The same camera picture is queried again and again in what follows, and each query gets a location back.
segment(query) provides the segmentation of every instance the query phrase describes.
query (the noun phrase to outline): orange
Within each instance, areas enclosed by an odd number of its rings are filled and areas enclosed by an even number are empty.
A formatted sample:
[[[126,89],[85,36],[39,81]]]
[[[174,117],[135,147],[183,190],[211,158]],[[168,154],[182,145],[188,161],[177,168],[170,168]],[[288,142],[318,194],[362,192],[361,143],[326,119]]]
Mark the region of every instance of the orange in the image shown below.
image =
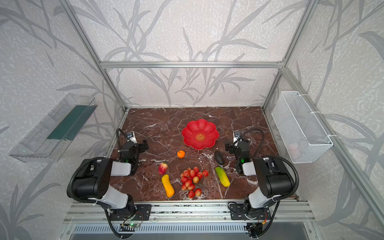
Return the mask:
[[[180,151],[177,152],[177,156],[179,158],[183,158],[185,156],[185,152],[183,150],[180,150]]]

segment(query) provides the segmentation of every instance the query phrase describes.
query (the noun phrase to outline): leaf pattern wallpaper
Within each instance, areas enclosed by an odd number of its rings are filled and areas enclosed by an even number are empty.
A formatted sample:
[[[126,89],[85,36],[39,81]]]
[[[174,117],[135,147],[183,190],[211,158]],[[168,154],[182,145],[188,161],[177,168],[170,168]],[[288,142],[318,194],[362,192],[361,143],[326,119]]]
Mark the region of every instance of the leaf pattern wallpaper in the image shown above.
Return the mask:
[[[384,1],[328,1],[316,7],[289,69],[384,197]],[[285,148],[266,109],[279,153]],[[384,239],[384,230],[332,150],[296,164],[298,193],[308,200],[325,239]]]
[[[104,154],[123,112],[58,1],[0,1],[0,239],[54,239],[71,206],[68,180]],[[23,163],[10,150],[68,93],[98,105],[57,163]]]
[[[102,61],[281,61],[307,5],[306,0],[70,2]],[[108,73],[128,106],[261,106],[259,96],[268,94],[277,69]]]

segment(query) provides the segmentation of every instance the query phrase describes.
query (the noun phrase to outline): brown marble surface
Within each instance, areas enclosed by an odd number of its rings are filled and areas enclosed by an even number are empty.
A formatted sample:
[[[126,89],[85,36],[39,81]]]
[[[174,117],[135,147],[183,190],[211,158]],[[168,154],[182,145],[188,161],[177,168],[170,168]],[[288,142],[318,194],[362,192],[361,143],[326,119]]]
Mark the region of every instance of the brown marble surface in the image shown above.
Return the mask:
[[[181,131],[192,120],[203,118],[213,122],[220,137],[211,148],[197,151],[183,142]],[[225,143],[233,141],[232,131],[244,132],[251,127],[264,129],[265,142],[260,156],[277,154],[275,143],[268,129],[260,107],[235,108],[156,108],[130,109],[122,127],[124,132],[134,131],[138,143],[148,141],[149,150],[140,154],[141,166],[134,176],[111,177],[110,184],[121,192],[131,194],[135,201],[187,200],[189,191],[181,190],[180,173],[188,167],[197,166],[200,171],[208,170],[204,179],[206,188],[202,195],[193,199],[243,199],[258,187],[256,176],[243,177],[235,170],[235,156],[224,150]],[[250,132],[246,139],[251,140],[250,153],[253,154],[261,140],[261,134]],[[112,158],[117,158],[117,146]],[[178,158],[177,152],[185,151],[184,158]],[[231,185],[224,187],[215,172],[219,165],[213,155],[220,150],[226,163],[223,168]],[[168,164],[166,174],[175,189],[175,195],[167,198],[158,173],[160,163]]]

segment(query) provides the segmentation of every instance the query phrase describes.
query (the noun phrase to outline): yellow vegetable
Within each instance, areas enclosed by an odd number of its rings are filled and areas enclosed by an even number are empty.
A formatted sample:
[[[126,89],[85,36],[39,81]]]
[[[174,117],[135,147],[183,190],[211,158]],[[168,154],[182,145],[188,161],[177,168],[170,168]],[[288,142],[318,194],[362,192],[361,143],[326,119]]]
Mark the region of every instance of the yellow vegetable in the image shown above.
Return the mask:
[[[175,194],[175,190],[173,189],[172,185],[169,181],[169,175],[166,174],[161,178],[161,182],[163,183],[163,186],[166,190],[167,197],[171,197]]]
[[[216,167],[215,170],[216,170],[216,173],[218,175],[218,178],[220,179],[221,184],[224,187],[229,187],[229,185],[231,183],[230,183],[230,181],[229,181],[229,179],[227,177],[227,174],[225,173],[224,169],[222,169],[221,167]]]

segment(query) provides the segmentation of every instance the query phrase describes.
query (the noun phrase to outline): red bowl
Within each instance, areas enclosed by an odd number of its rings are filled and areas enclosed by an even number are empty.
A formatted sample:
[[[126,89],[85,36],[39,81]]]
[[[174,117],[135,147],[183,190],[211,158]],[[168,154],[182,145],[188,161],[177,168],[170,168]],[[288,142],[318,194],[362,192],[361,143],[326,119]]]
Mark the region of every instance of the red bowl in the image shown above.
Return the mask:
[[[184,136],[184,143],[196,150],[212,147],[219,137],[216,125],[205,119],[190,121],[181,134]]]

